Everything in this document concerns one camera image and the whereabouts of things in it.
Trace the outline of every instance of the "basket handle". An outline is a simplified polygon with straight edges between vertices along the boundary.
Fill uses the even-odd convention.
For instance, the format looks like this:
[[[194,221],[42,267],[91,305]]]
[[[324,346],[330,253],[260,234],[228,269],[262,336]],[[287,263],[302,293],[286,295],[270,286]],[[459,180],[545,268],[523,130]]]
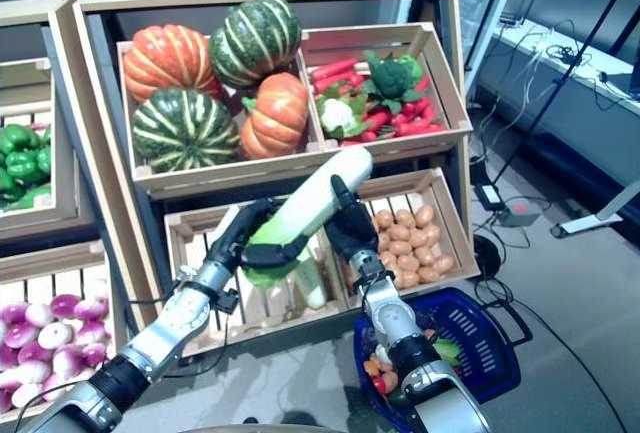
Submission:
[[[507,336],[507,333],[504,331],[504,328],[502,328],[500,326],[500,323],[498,323],[498,321],[494,318],[494,316],[491,313],[489,313],[489,311],[488,311],[489,308],[504,308],[504,310],[507,313],[509,313],[509,315],[511,316],[513,321],[515,321],[516,324],[522,330],[522,338],[520,338],[518,340],[515,340],[515,341],[511,340],[511,338],[509,338]],[[485,313],[488,314],[491,317],[491,319],[494,321],[494,323],[496,323],[496,325],[499,327],[500,332],[505,337],[505,339],[507,340],[507,343],[511,347],[516,347],[518,345],[522,345],[523,343],[527,343],[528,341],[533,340],[533,333],[531,333],[531,329],[529,328],[529,325],[527,325],[527,323],[522,319],[520,314],[513,308],[513,306],[511,306],[506,301],[504,301],[504,300],[494,300],[491,303],[487,303],[485,305],[482,305],[482,309],[486,310]]]

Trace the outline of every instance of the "robotic hand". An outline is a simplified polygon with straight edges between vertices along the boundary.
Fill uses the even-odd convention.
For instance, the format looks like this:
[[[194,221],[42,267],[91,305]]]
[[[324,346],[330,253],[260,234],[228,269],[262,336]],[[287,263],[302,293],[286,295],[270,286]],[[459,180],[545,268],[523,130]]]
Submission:
[[[300,254],[307,243],[304,236],[290,245],[245,247],[281,204],[261,199],[225,215],[219,225],[224,233],[211,245],[197,272],[181,268],[190,278],[169,298],[158,318],[89,380],[78,383],[20,431],[113,430],[146,389],[180,358],[185,345],[205,328],[211,308],[233,312],[238,292],[223,289],[238,266],[276,267]]]
[[[364,206],[339,176],[331,177],[331,186],[340,209],[325,223],[325,231],[336,253],[360,274],[354,287],[413,405],[412,431],[489,433],[477,402],[426,340],[414,311],[400,299],[393,273],[376,254],[378,235]]]

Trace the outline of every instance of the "green striped squash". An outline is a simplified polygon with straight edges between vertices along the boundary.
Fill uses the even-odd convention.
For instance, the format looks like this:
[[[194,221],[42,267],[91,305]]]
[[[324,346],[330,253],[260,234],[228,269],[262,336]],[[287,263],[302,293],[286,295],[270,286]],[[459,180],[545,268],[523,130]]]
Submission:
[[[223,83],[255,85],[293,60],[301,34],[285,0],[247,1],[230,8],[224,26],[209,40],[209,58]]]
[[[154,173],[230,163],[239,141],[229,110],[196,90],[159,88],[133,114],[133,146]]]

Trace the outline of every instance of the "floor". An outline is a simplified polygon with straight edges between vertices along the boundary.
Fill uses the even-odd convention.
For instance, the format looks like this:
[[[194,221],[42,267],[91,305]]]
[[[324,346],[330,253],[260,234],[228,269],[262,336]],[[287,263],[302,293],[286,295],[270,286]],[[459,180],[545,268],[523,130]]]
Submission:
[[[493,177],[501,158],[490,154],[489,160]],[[542,194],[554,206],[527,228],[530,249],[508,250],[499,277],[582,356],[627,430],[640,432],[640,251],[610,229],[554,239],[549,228],[568,219],[561,208],[566,195],[525,164],[516,162],[500,185],[504,198]],[[482,221],[487,214],[479,203],[473,206],[474,219]],[[505,241],[522,241],[516,230],[499,232]],[[470,283],[458,286],[471,292]],[[520,386],[482,407],[493,431],[621,431],[576,361],[532,317],[522,316],[534,339],[516,349]],[[517,338],[513,322],[499,319]],[[117,431],[168,433],[240,423],[249,416],[279,423],[300,412],[339,431],[393,431],[360,395],[352,322],[346,317],[230,347],[215,372],[155,385]]]

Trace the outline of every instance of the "blue plastic basket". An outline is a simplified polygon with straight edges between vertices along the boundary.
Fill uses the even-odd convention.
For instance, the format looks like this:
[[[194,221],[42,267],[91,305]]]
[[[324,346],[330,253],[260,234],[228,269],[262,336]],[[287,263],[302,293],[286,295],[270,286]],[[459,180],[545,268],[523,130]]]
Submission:
[[[416,312],[416,322],[423,330],[437,325],[438,334],[455,342],[462,352],[458,356],[458,375],[478,402],[483,403],[520,384],[520,366],[513,351],[517,345],[533,338],[531,330],[509,305],[495,302],[480,306],[475,300],[455,288],[445,288],[408,300]],[[522,338],[512,341],[504,329],[487,311],[503,306],[522,329]],[[378,342],[367,318],[355,323],[354,353],[360,385],[373,408],[386,417],[402,433],[411,429],[404,418],[406,409],[390,405],[373,386],[363,362],[375,350]]]

